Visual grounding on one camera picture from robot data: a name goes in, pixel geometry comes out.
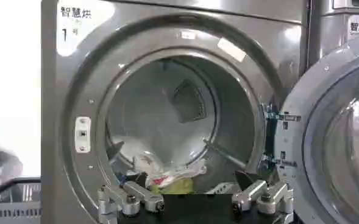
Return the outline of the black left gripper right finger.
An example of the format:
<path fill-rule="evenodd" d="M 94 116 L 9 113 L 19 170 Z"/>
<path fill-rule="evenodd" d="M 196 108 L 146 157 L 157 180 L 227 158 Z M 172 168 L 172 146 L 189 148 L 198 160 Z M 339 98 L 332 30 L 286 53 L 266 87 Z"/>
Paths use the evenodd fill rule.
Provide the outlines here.
<path fill-rule="evenodd" d="M 294 222 L 294 189 L 284 181 L 269 184 L 254 173 L 234 172 L 240 190 L 232 194 L 232 212 L 242 216 L 254 208 L 260 217 L 272 219 L 272 223 Z"/>

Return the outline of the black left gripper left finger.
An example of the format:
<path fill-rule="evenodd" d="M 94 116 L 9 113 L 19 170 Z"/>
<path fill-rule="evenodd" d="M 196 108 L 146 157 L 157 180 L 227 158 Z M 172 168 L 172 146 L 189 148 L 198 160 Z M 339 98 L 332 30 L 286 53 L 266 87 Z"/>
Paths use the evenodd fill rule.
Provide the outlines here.
<path fill-rule="evenodd" d="M 120 215 L 136 217 L 141 207 L 152 214 L 161 214 L 165 210 L 162 194 L 155 194 L 126 178 L 116 184 L 102 185 L 97 195 L 98 223 L 119 223 Z"/>

